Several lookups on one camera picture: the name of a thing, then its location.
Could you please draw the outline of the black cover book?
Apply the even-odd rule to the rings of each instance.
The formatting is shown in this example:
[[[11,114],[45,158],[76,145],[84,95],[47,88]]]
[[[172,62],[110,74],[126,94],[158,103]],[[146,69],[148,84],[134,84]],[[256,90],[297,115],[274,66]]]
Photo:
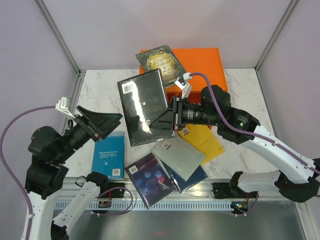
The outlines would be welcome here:
[[[170,129],[150,127],[168,108],[168,98],[159,68],[118,81],[117,87],[131,147],[175,136]]]

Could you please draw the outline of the teal ocean cover book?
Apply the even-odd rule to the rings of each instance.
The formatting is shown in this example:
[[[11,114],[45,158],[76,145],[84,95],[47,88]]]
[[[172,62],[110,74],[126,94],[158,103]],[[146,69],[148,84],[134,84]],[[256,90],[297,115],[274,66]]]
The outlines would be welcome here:
[[[109,180],[124,178],[125,137],[108,136],[94,145],[92,172],[108,177]]]

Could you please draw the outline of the yellow book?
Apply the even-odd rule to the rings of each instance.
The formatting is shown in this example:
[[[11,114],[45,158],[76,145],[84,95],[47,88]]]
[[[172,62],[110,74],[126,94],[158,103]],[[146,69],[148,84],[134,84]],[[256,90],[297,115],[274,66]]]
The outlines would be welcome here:
[[[182,130],[178,131],[178,134],[205,156],[201,165],[210,162],[225,152],[221,143],[206,125],[187,124]]]

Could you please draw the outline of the grey-green book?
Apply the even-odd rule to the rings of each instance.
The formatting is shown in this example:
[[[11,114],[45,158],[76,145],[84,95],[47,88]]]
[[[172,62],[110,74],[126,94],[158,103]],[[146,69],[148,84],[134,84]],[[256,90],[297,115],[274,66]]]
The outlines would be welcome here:
[[[206,156],[181,137],[161,141],[152,153],[184,181],[187,181]]]

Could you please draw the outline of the Alice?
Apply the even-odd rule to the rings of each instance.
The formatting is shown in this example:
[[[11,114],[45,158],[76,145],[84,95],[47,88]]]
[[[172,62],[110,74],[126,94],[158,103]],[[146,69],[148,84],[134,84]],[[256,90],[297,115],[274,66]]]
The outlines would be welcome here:
[[[177,78],[187,72],[167,44],[137,53],[135,57],[144,72],[160,69],[166,88],[173,86]]]

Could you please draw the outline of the dark blue book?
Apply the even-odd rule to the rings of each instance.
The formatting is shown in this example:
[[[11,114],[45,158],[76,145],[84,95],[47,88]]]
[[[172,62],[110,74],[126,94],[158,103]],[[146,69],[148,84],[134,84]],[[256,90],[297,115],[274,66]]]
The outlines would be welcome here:
[[[163,161],[161,162],[166,170],[168,176],[170,177],[171,181],[179,191],[179,193],[183,193],[186,190],[190,189],[191,187],[195,186],[196,184],[200,183],[201,181],[205,180],[208,175],[200,165],[189,177],[188,180],[184,180],[180,177],[176,172],[174,172],[169,166],[167,166]]]

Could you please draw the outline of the light blue book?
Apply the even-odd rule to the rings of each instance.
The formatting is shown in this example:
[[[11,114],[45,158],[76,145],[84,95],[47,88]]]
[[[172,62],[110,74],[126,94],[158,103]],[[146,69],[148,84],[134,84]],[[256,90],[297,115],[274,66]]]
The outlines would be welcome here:
[[[109,137],[124,137],[125,132],[124,131],[113,131],[109,134]]]

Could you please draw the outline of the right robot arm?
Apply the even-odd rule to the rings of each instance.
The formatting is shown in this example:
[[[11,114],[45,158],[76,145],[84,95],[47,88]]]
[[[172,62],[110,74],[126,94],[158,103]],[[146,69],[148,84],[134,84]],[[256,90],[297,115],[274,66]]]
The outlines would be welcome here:
[[[149,125],[152,129],[181,131],[187,124],[213,126],[224,140],[247,148],[274,165],[277,170],[264,173],[237,171],[214,196],[254,198],[259,192],[278,192],[296,203],[319,195],[320,160],[302,156],[273,136],[250,113],[232,107],[230,94],[219,86],[205,87],[201,102],[172,97],[169,107]]]

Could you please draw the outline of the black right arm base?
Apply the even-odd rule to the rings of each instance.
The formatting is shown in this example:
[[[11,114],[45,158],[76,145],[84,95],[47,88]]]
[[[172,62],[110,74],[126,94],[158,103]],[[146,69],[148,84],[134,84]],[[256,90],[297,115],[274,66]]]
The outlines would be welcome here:
[[[235,196],[231,193],[228,182],[212,183],[211,197],[218,200],[233,199]]]

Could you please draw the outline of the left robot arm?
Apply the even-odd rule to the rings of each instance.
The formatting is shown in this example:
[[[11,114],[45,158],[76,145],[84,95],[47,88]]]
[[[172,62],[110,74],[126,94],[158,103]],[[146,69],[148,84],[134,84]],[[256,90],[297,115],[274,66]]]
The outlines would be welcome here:
[[[55,204],[69,171],[66,161],[89,140],[104,140],[120,125],[120,113],[93,112],[77,106],[79,114],[60,135],[54,128],[43,126],[31,137],[28,151],[31,165],[26,172],[25,190],[29,197],[23,240],[67,240],[80,216],[97,197],[110,190],[108,177],[91,172],[85,177],[80,192],[60,215],[53,217]]]

